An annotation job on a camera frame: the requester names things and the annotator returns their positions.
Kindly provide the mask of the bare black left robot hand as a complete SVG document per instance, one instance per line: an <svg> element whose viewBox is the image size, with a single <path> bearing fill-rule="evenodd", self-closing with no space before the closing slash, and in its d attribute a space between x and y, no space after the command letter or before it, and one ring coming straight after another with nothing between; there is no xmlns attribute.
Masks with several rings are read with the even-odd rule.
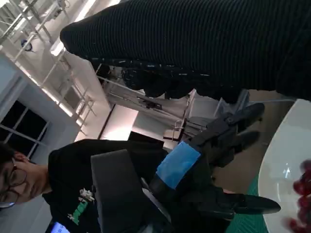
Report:
<svg viewBox="0 0 311 233"><path fill-rule="evenodd" d="M149 184L168 212L170 225L164 232L222 233L236 214L280 211L280 205L271 199L226 193L212 178L214 168L225 167L258 140L259 132L247 128L261 118L264 109L262 103L256 103L235 114L222 114L165 157Z"/></svg>

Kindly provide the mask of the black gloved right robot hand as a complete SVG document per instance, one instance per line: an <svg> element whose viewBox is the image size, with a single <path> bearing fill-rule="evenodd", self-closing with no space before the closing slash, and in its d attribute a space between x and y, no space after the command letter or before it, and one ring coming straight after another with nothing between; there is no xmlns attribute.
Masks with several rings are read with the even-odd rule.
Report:
<svg viewBox="0 0 311 233"><path fill-rule="evenodd" d="M65 26L60 40L89 61L311 98L308 0L128 0Z"/></svg>

